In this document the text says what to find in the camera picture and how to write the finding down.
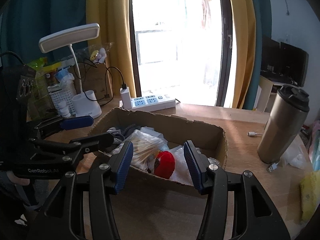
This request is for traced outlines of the left hand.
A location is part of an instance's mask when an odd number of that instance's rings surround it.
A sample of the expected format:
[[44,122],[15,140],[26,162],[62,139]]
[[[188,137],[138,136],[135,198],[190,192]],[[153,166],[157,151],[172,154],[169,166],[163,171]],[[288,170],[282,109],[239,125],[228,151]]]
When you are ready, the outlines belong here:
[[1,172],[1,181],[5,184],[16,184],[21,186],[28,186],[30,184],[29,179],[18,178],[12,171]]

